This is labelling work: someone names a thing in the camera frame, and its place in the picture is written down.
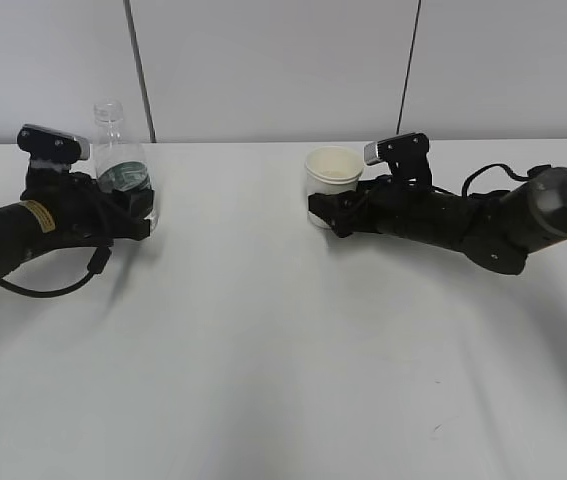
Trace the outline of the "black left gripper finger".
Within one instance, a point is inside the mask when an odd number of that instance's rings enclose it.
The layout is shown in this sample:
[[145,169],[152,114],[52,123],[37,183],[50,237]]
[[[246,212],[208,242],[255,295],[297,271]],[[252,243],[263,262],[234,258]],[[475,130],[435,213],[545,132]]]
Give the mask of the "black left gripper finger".
[[135,219],[151,219],[154,216],[155,191],[152,188],[113,190],[110,198],[127,215]]
[[70,174],[70,184],[79,191],[99,192],[97,181],[88,174],[75,172]]

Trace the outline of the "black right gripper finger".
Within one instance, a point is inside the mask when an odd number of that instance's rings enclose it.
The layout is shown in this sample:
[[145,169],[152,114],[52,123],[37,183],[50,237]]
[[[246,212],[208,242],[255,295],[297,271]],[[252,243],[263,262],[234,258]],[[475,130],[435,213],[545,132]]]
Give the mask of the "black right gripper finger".
[[370,195],[383,186],[383,178],[376,177],[370,180],[360,181],[356,188],[356,193],[359,195]]
[[354,223],[363,195],[356,191],[308,196],[308,219],[317,227],[343,230]]

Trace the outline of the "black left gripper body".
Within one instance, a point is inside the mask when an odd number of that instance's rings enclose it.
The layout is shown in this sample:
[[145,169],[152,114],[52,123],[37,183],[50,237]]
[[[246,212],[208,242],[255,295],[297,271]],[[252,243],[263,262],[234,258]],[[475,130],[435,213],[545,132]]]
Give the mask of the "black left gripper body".
[[143,240],[150,235],[147,221],[127,215],[99,185],[99,192],[94,193],[73,188],[70,174],[48,169],[28,170],[21,199],[44,206],[64,232],[130,240]]

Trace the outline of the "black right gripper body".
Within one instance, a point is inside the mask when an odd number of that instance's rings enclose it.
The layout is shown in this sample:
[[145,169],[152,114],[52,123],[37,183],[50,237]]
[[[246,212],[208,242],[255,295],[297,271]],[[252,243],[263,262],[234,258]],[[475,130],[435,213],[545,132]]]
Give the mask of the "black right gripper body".
[[357,210],[353,224],[343,230],[333,229],[339,237],[345,238],[353,233],[379,233],[377,224],[386,217],[396,217],[404,214],[417,200],[429,194],[442,194],[441,187],[432,189],[416,185],[405,185],[394,180],[390,175],[381,175],[383,186],[370,195],[363,195],[363,202]]

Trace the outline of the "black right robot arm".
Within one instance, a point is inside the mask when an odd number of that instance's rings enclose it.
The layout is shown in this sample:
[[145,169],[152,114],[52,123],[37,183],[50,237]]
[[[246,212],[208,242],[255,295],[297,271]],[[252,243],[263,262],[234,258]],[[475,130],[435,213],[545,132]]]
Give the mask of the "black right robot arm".
[[309,210],[339,238],[374,233],[460,252],[478,266],[518,275],[528,256],[567,240],[567,168],[539,165],[525,175],[502,168],[519,182],[514,190],[472,193],[475,174],[460,194],[434,185],[430,142],[411,133],[372,142],[368,165],[385,163],[386,175],[352,191],[309,195]]

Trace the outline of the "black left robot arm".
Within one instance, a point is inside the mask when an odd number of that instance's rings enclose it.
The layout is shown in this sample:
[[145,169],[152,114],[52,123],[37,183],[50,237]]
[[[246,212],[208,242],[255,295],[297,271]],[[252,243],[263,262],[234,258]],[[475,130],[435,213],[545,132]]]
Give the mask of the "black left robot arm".
[[[84,173],[29,169],[20,201],[0,208],[0,287],[37,299],[80,289],[103,272],[116,239],[141,241],[150,236],[147,216],[154,199],[151,188],[106,193]],[[50,252],[90,247],[94,252],[87,273],[68,287],[36,291],[5,279],[22,264]]]

